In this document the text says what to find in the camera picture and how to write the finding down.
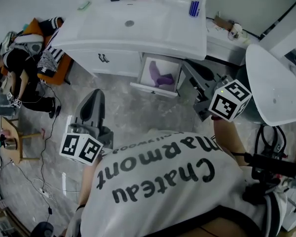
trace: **orange chair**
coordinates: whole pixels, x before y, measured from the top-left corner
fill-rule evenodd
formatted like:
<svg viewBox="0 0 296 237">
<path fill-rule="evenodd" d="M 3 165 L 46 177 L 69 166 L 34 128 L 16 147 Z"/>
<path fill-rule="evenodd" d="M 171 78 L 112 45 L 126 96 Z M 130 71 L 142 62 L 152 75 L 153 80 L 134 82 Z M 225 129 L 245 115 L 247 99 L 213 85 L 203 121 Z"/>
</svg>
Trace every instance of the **orange chair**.
<svg viewBox="0 0 296 237">
<path fill-rule="evenodd" d="M 61 20 L 58 20 L 58 25 L 61 27 L 62 26 L 62 22 Z M 23 34 L 38 34 L 44 37 L 44 47 L 47 46 L 49 40 L 51 39 L 52 35 L 50 36 L 44 36 L 42 30 L 39 27 L 38 21 L 37 19 L 33 19 L 32 22 L 28 25 L 28 27 L 25 29 Z M 68 84 L 70 84 L 67 80 L 66 80 L 66 73 L 71 65 L 72 59 L 67 55 L 64 54 L 64 56 L 61 58 L 58 68 L 57 68 L 57 72 L 54 74 L 53 77 L 48 77 L 42 74 L 37 74 L 37 77 L 39 79 L 42 79 L 44 81 L 46 81 L 47 83 L 50 84 L 55 84 L 55 85 L 61 85 L 63 82 L 66 82 Z M 7 75 L 8 71 L 2 67 L 1 68 L 1 73 L 3 75 Z"/>
</svg>

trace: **table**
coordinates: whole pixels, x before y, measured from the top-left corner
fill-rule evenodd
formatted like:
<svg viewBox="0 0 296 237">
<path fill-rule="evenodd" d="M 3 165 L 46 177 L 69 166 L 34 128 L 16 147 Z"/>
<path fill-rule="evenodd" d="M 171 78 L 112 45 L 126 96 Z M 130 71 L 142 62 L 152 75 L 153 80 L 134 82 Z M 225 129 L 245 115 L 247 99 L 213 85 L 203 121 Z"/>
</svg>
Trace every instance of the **table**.
<svg viewBox="0 0 296 237">
<path fill-rule="evenodd" d="M 18 131 L 18 128 L 12 123 L 13 121 L 17 121 L 18 119 L 10 119 L 8 120 L 5 117 L 1 117 L 1 128 L 2 130 L 9 130 L 10 137 L 16 140 L 17 149 L 16 150 L 8 150 L 4 147 L 1 148 L 2 152 L 9 156 L 15 164 L 19 164 L 23 160 L 39 160 L 39 158 L 24 158 L 23 157 L 23 147 L 22 142 L 23 139 L 32 138 L 36 136 L 41 136 L 41 133 L 33 133 L 29 135 L 23 135 L 22 132 Z"/>
</svg>

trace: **gray tile floor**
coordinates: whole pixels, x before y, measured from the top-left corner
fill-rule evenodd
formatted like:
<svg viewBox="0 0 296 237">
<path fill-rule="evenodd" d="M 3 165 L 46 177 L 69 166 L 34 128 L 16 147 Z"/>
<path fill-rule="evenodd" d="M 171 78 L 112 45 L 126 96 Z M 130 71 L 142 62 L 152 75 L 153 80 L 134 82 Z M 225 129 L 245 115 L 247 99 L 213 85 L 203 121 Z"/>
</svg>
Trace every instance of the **gray tile floor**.
<svg viewBox="0 0 296 237">
<path fill-rule="evenodd" d="M 77 208 L 78 191 L 81 185 L 82 166 L 59 156 L 62 135 L 65 131 L 67 117 L 74 115 L 78 103 L 92 90 L 101 89 L 106 97 L 106 119 L 104 125 L 114 131 L 114 146 L 127 143 L 134 137 L 144 135 L 151 128 L 176 131 L 193 131 L 204 135 L 214 134 L 210 119 L 201 122 L 192 105 L 196 93 L 188 82 L 180 89 L 180 98 L 168 99 L 147 93 L 141 93 L 129 86 L 136 78 L 99 75 L 93 78 L 86 70 L 74 63 L 70 73 L 71 85 L 53 86 L 62 103 L 52 137 L 46 143 L 43 153 L 43 175 L 46 181 L 45 190 L 50 194 L 47 202 L 53 214 L 49 222 L 53 224 L 54 234 L 58 235 L 70 221 Z M 52 96 L 50 89 L 46 95 Z M 48 114 L 21 109 L 19 127 L 26 133 L 45 129 L 50 135 L 53 120 Z M 249 152 L 254 150 L 258 125 L 239 117 L 236 121 L 240 137 Z M 283 126 L 288 141 L 286 153 L 289 159 L 296 155 L 296 123 Z M 24 141 L 23 152 L 27 157 L 40 157 L 44 148 L 41 138 Z M 9 159 L 2 156 L 4 163 Z M 40 173 L 42 161 L 22 162 L 19 167 L 39 189 L 42 187 Z M 66 176 L 66 194 L 63 192 L 63 175 Z M 31 231 L 38 222 L 46 221 L 48 205 L 40 194 L 25 179 L 21 171 L 9 164 L 0 173 L 0 188 L 6 205 L 20 221 Z"/>
</svg>

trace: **cabinet door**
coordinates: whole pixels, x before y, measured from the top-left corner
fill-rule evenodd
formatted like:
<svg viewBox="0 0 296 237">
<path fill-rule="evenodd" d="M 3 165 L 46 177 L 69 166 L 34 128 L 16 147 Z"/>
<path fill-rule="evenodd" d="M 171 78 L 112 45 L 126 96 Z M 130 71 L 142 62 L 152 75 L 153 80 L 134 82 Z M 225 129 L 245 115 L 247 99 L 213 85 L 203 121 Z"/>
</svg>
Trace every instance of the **cabinet door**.
<svg viewBox="0 0 296 237">
<path fill-rule="evenodd" d="M 66 52 L 89 73 L 138 77 L 141 56 L 138 52 L 118 50 L 71 50 Z"/>
</svg>

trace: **drawer handle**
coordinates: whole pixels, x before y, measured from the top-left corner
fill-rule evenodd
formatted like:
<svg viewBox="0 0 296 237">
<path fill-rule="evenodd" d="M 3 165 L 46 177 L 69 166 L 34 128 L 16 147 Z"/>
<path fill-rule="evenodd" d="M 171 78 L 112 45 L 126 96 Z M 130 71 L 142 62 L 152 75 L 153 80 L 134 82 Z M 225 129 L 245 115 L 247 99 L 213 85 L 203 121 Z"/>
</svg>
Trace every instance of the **drawer handle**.
<svg viewBox="0 0 296 237">
<path fill-rule="evenodd" d="M 99 55 L 100 61 L 104 62 L 104 60 L 102 60 L 102 58 L 101 58 L 101 54 L 99 53 L 98 55 Z"/>
<path fill-rule="evenodd" d="M 103 60 L 106 62 L 106 63 L 109 63 L 110 61 L 105 57 L 105 54 L 102 54 L 103 56 Z"/>
</svg>

